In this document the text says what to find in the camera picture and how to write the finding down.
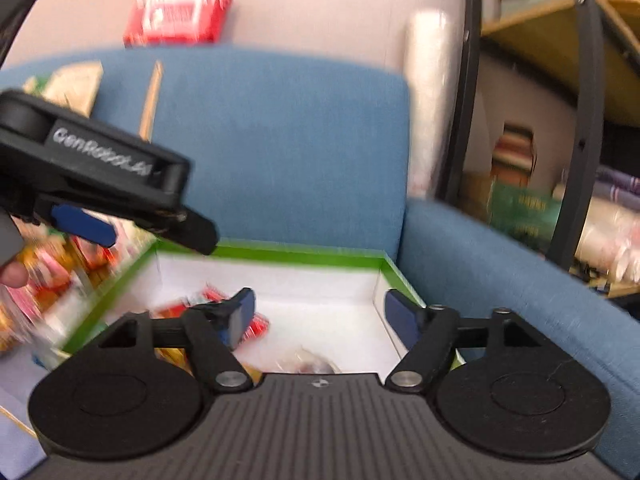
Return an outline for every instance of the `blue sofa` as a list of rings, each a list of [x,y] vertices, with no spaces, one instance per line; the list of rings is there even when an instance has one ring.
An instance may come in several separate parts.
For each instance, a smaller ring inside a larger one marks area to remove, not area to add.
[[[409,95],[371,68],[231,47],[103,50],[3,70],[0,86],[100,59],[94,118],[136,132],[156,59],[154,142],[195,161],[187,202],[232,238],[385,250],[427,303],[508,307],[600,378],[599,456],[640,472],[640,325],[448,206],[405,199]]]

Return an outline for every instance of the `snack package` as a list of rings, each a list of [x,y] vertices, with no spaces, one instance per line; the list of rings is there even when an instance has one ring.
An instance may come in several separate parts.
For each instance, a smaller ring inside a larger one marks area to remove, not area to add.
[[[233,0],[136,0],[125,46],[215,43]]]
[[[0,288],[0,357],[18,343],[30,340],[30,324],[5,286]]]
[[[48,76],[32,76],[22,90],[89,117],[102,74],[99,60],[83,61],[62,66]]]
[[[114,275],[118,266],[117,244],[111,248],[105,248],[78,236],[70,236],[68,244],[77,269],[81,271],[79,273],[81,278],[86,277],[83,281],[87,288],[95,289]]]
[[[301,346],[278,359],[273,371],[284,374],[339,374],[340,368],[329,359]]]
[[[77,282],[74,275],[76,263],[62,234],[50,234],[42,240],[30,240],[18,259],[29,272],[26,287],[19,290],[26,291],[33,298],[34,306],[40,313],[46,312]],[[26,306],[25,296],[20,296],[19,292],[12,293],[12,296],[15,296],[14,300],[20,307]]]
[[[226,299],[228,299],[228,297],[225,294],[217,290],[214,286],[207,285],[203,290],[191,296],[180,298],[180,300],[169,303],[167,306],[154,311],[152,315],[160,318],[178,317],[189,307],[203,303],[210,303],[211,301],[220,302]],[[269,330],[269,326],[270,323],[266,317],[261,314],[255,314],[242,336],[241,344],[245,341],[263,336]],[[157,348],[156,355],[159,358],[191,373],[191,368],[184,350],[176,348]],[[257,383],[257,381],[260,380],[262,374],[260,370],[245,364],[242,364],[242,366],[244,366],[249,375],[251,375],[254,382]]]

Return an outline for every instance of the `ribbed black surface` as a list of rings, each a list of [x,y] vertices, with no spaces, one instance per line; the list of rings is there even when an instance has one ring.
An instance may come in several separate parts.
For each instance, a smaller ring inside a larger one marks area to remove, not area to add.
[[[47,460],[28,480],[605,480],[591,454],[549,465],[481,454],[440,426],[420,397],[393,394],[373,374],[268,375],[218,399],[193,433],[121,463]]]

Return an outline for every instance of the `shelf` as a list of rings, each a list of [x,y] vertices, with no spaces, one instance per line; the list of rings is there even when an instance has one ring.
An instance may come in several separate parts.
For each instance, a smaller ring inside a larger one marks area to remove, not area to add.
[[[640,126],[640,42],[606,0],[596,0],[615,41],[605,42],[605,118]],[[574,0],[552,0],[482,26],[482,37],[578,93],[578,32]]]
[[[640,38],[640,0],[607,0],[620,17]]]

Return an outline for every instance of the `screw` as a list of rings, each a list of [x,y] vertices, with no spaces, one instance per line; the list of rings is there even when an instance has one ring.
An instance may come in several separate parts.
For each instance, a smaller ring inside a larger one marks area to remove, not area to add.
[[[238,386],[242,386],[246,382],[246,375],[242,372],[236,372],[234,370],[220,372],[218,375],[216,375],[216,382],[220,386],[224,386],[225,388],[237,388]]]
[[[418,372],[405,370],[393,374],[391,382],[400,388],[413,388],[422,382],[422,376]]]

